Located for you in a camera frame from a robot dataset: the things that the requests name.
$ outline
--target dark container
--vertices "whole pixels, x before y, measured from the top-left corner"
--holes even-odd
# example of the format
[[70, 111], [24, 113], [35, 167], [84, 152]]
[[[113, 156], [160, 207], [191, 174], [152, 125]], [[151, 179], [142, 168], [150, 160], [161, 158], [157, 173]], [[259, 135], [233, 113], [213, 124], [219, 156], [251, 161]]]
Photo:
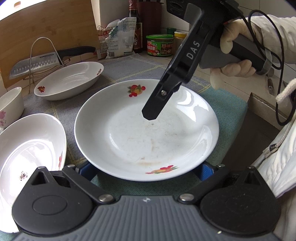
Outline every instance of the dark container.
[[161, 3], [138, 2], [138, 12], [143, 23], [143, 50], [147, 50], [147, 35], [161, 33]]

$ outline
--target black cable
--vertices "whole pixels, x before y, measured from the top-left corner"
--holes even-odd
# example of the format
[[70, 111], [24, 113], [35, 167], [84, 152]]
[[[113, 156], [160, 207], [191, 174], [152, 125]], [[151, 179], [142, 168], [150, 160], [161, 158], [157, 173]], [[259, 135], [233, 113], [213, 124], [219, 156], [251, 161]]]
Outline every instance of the black cable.
[[[277, 56], [274, 52], [271, 52], [271, 54], [273, 56], [275, 56], [278, 60], [279, 60], [279, 63], [280, 63], [280, 67], [277, 67], [275, 66], [274, 64], [272, 64], [273, 68], [275, 69], [278, 69], [278, 70], [281, 70], [281, 75], [280, 75], [280, 78], [279, 78], [279, 88], [278, 88], [278, 92], [277, 94], [279, 94], [281, 92], [281, 84], [282, 84], [282, 80], [283, 80], [283, 74], [284, 74], [284, 63], [285, 63], [285, 53], [284, 53], [284, 44], [283, 44], [283, 39], [281, 37], [281, 34], [277, 28], [277, 26], [274, 24], [274, 22], [271, 20], [271, 18], [265, 14], [264, 12], [260, 11], [260, 10], [253, 10], [249, 13], [249, 16], [248, 16], [248, 21], [246, 20], [246, 18], [241, 15], [243, 21], [245, 22], [245, 24], [247, 25], [252, 37], [253, 37], [253, 41], [254, 43], [256, 44], [257, 48], [258, 48], [258, 51], [260, 52], [260, 54], [263, 56], [263, 58], [266, 59], [266, 56], [265, 54], [263, 53], [262, 49], [265, 49], [265, 47], [259, 43], [259, 41], [257, 40], [256, 36], [255, 36], [255, 33], [253, 32], [253, 29], [252, 29], [252, 25], [251, 25], [251, 17], [254, 13], [260, 13], [262, 14], [263, 16], [265, 16], [270, 22], [271, 24], [273, 25], [273, 27], [275, 28], [276, 30], [276, 33], [279, 37], [279, 41], [280, 41], [280, 44], [281, 44], [281, 55], [282, 55], [282, 58], [280, 59], [279, 56]], [[296, 110], [296, 101], [293, 102], [293, 105], [292, 105], [292, 110], [290, 112], [290, 115], [288, 116], [288, 118], [284, 121], [284, 122], [281, 122], [279, 120], [279, 105], [278, 103], [276, 103], [276, 120], [278, 122], [278, 124], [280, 126], [285, 126], [286, 124], [288, 124], [292, 118], [293, 118], [293, 115], [295, 113], [295, 110]]]

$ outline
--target pink floral bowl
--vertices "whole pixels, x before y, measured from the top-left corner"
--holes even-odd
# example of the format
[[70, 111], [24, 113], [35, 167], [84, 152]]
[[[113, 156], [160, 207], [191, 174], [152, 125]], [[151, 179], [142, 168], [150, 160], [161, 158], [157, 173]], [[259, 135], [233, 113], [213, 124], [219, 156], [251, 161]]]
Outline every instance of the pink floral bowl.
[[16, 87], [0, 98], [0, 128], [5, 129], [17, 121], [23, 111], [22, 88]]

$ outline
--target ribbed gray surface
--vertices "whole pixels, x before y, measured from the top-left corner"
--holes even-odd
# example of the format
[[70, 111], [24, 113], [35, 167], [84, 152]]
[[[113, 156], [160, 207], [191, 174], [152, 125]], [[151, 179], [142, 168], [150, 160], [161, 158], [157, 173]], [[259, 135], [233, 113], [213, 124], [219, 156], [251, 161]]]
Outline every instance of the ribbed gray surface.
[[15, 241], [276, 241], [272, 234], [236, 238], [207, 224], [192, 205], [171, 196], [122, 196], [119, 202], [100, 206], [89, 222], [59, 237], [38, 238], [20, 234]]

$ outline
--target white sleeve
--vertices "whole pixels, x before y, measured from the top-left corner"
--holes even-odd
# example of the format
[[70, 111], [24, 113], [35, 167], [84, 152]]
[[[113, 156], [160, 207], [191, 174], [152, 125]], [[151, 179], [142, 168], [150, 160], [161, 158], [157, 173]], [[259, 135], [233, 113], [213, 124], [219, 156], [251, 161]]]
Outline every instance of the white sleeve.
[[[285, 63], [296, 64], [296, 17], [278, 18], [268, 15], [277, 26], [284, 44]], [[260, 29], [263, 45], [281, 58], [281, 44], [276, 30], [265, 16], [254, 16], [251, 22]]]
[[[285, 136], [285, 126], [272, 144]], [[254, 166], [261, 163], [261, 155]], [[281, 203], [281, 217], [275, 234], [283, 241], [296, 240], [296, 121], [278, 151], [270, 155], [258, 168], [276, 198]]]

